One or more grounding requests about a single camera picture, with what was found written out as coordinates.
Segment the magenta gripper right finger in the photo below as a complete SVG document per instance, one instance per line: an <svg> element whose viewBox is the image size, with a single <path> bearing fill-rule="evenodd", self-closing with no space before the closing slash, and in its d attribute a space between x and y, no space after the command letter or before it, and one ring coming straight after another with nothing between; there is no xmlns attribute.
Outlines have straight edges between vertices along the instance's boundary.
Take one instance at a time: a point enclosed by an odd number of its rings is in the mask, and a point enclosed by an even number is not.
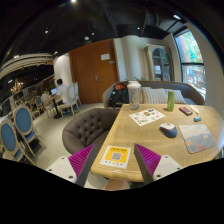
<svg viewBox="0 0 224 224"><path fill-rule="evenodd" d="M161 156L139 144L134 145L134 155L138 162L145 185L153 182L153 174L161 160Z"/></svg>

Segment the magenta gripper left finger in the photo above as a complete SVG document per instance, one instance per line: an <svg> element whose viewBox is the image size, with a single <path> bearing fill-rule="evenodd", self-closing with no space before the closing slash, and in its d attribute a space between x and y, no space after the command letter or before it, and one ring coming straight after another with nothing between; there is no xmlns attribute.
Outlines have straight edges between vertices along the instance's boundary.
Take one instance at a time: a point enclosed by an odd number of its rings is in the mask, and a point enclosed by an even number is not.
<svg viewBox="0 0 224 224"><path fill-rule="evenodd" d="M85 185L88 173L95 158L95 146L90 145L75 154L71 155L68 160L76 174L75 183L83 187Z"/></svg>

